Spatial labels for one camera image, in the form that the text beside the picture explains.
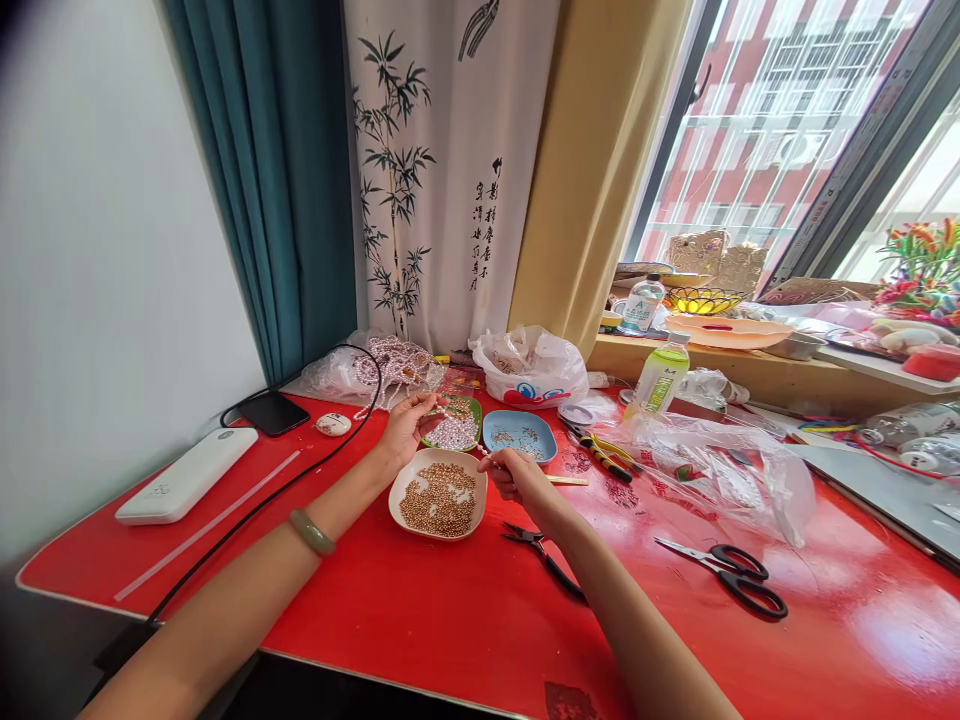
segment chinese calligraphy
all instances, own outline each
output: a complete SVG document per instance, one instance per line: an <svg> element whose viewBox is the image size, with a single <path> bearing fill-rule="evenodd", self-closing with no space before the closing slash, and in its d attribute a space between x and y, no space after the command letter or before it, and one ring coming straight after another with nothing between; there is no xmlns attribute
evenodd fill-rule
<svg viewBox="0 0 960 720"><path fill-rule="evenodd" d="M483 205L476 205L473 209L473 214L471 219L477 221L477 229L473 231L473 234L470 236L472 240L479 240L473 246L473 250L470 253L470 258L473 261L473 278L470 282L470 292L473 292L477 289L477 281L481 280L489 274L487 263L490 262L492 257L491 247L493 245L493 226L497 221L497 205L496 201L500 196L500 170L503 167L503 158L497 158L493 161L493 172L494 179L490 183L490 187L486 189L486 199L489 200L490 204L486 210L484 210ZM484 184L481 180L477 183L477 196L475 198L476 202L482 202L484 200Z"/></svg>

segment wire cutter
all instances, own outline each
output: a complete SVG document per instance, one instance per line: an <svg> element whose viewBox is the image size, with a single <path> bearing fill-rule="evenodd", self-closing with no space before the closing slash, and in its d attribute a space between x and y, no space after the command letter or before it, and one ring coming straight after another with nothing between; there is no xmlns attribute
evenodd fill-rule
<svg viewBox="0 0 960 720"><path fill-rule="evenodd" d="M730 594L745 608L773 620L782 620L787 616L787 604L783 598L766 585L760 584L770 578L770 572L753 555L735 545L714 545L708 552L700 552L663 538L655 537L654 540L675 553L713 570L720 584L729 590ZM747 593L763 598L769 605L757 602Z"/></svg>
<svg viewBox="0 0 960 720"><path fill-rule="evenodd" d="M543 540L543 533L533 533L529 530L524 530L522 527L512 525L506 521L504 521L503 524L513 530L512 534L501 533L503 537L505 537L507 540L513 540L514 542L521 542L531 545L533 549L537 551L537 554L540 555L540 558L547 566L547 570L550 571L550 574L559 580L561 585L563 585L564 590L569 592L584 605L587 604L587 598L583 594L583 590L580 589L580 586L568 578L567 574L563 572L559 565L557 565L557 561L550 557L547 554L547 551L543 549L543 544L541 542Z"/></svg>
<svg viewBox="0 0 960 720"><path fill-rule="evenodd" d="M632 467L635 472L643 472L643 467L638 465L636 460L634 460L626 450L617 447L613 443L608 443L606 440L601 440L592 432L589 432L586 428L583 428L579 425L574 425L573 423L564 420L562 417L560 418L560 422L566 425L573 433L573 435L571 435L571 439L578 443L581 447L589 450L590 454L597 459L597 462L600 463L604 470L613 475L617 480L625 483L632 483L633 475L611 460L610 456L607 455L607 452L612 452L622 457L627 463L630 464L630 467Z"/></svg>

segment hand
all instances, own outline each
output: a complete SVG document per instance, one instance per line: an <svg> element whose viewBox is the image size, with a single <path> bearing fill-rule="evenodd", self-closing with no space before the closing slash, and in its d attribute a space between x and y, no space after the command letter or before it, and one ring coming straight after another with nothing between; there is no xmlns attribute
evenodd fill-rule
<svg viewBox="0 0 960 720"><path fill-rule="evenodd" d="M387 457L397 458L400 467L403 467L413 459L423 437L444 420L440 413L429 417L425 417L426 414L438 405L449 403L447 398L436 393L411 395L390 411L390 421L377 447L381 448Z"/></svg>
<svg viewBox="0 0 960 720"><path fill-rule="evenodd" d="M565 518L577 516L576 510L526 453L513 448L498 450L483 458L477 470L489 473L500 497L523 505L537 527L548 535Z"/></svg>

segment red container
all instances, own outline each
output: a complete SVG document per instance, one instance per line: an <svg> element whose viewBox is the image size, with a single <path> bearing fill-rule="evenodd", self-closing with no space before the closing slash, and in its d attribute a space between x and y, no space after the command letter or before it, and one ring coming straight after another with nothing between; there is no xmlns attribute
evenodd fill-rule
<svg viewBox="0 0 960 720"><path fill-rule="evenodd" d="M931 380L956 380L960 375L960 348L924 345L903 364L903 371Z"/></svg>

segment black cable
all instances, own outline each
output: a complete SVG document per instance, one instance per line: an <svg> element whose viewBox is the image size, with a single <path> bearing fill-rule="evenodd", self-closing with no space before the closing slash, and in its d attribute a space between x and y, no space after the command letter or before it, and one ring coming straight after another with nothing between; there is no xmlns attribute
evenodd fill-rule
<svg viewBox="0 0 960 720"><path fill-rule="evenodd" d="M219 550L221 547L223 547L223 545L227 542L227 540L229 540L231 537L233 537L234 533L236 533L241 527L243 527L244 524L246 524L246 522L247 522L248 520L250 520L250 518L252 518L252 517L253 517L254 515L256 515L258 512L260 512L263 508L265 508L265 507L266 507L267 505L269 505L271 502L273 502L274 500L276 500L280 495L282 495L282 494L283 494L284 492L286 492L289 488L291 488L291 487L292 487L298 480L300 480L303 476L305 476L305 475L307 475L308 473L316 470L318 467L320 467L320 466L323 465L325 462L327 462L327 460L329 460L330 458L332 458L333 456L335 456L338 452L340 452L341 450L343 450L343 448L345 448L345 447L347 446L347 444L348 444L351 440L353 440L354 437L356 437L357 433L360 432L361 430L363 430L363 426L367 424L367 420L369 420L369 419L370 419L370 416L373 415L373 409L374 409L374 406L375 406L376 403L377 403L377 398L380 397L380 389L381 389L381 385L383 384L383 373L381 373L381 371L380 371L380 365L377 364L376 358L373 357L373 355L371 355L369 351L367 351L367 350L365 350L365 349L363 349L363 348L361 348L361 347L357 347L356 345L350 345L349 343L341 343L340 345L335 345L335 346L332 348L332 350L336 350L337 348L341 348L341 347L343 347L343 348L347 348L347 347L348 347L348 348L353 348L354 350L359 350L360 352L362 352L362 353L364 353L365 355L369 356L369 358L373 361L373 366L377 369L377 391L376 391L376 392L374 393L374 395L373 395L373 400L370 402L370 407L369 407L369 409L367 410L366 416L363 418L363 422L361 422L361 423L360 423L360 426L359 426L356 430L353 431L353 433L350 435L350 437L348 437L346 440L344 440L342 443L340 443L340 445L339 445L338 447L336 447L329 455L327 455L326 457L321 458L320 460L318 460L317 462L315 462L313 465L311 465L310 467L308 467L306 470L303 470L303 471L302 471L299 475L297 475L295 478L293 478L292 480L290 480L290 481L287 482L286 484L284 484L284 485L280 486L279 488L277 488L276 490L274 490L272 493L270 493L270 495L268 495L266 498L264 498L264 499L261 500L259 503L257 503L257 505L256 505L252 510L250 510L250 512L248 512L246 515L244 515L242 518L240 518L240 520L237 521L236 525L234 525L232 528L230 528L230 529L224 534L224 536L223 536L222 538L220 538L220 539L216 542L216 544L215 544L212 548L210 548L210 549L203 555L203 557L200 558L200 559L194 564L194 566L193 566L192 568L190 568L189 570L187 570L186 574L185 574L182 578L180 578L179 581L177 581L177 584L173 586L173 588L170 590L170 592L168 592L168 593L166 594L166 597L164 597L163 600L160 601L160 604L157 605L157 607L154 609L154 611L153 611L152 613L150 613L150 617L148 617L147 620L146 620L146 622L145 622L146 625L153 625L154 623L157 622L157 619L160 617L160 613L162 613L162 612L164 611L164 609L167 607L167 605L170 604L170 601L173 600L174 597L176 597L177 593L180 592L180 590L183 588L183 586L186 585L187 582L189 582L190 578L192 578L192 577L196 574L196 572L203 566L203 564L204 564L207 560L209 560L211 557L213 557L213 555L217 552L217 550ZM255 394L252 395L251 397L256 397L257 395L259 395L259 394L261 394L261 393L263 393L263 392L266 392L266 390L261 390L260 393L255 393ZM228 409L223 415L221 415L221 422L222 422L222 418L227 414L227 412L230 412L230 410L233 410L233 408L237 407L237 405L234 405L232 408Z"/></svg>

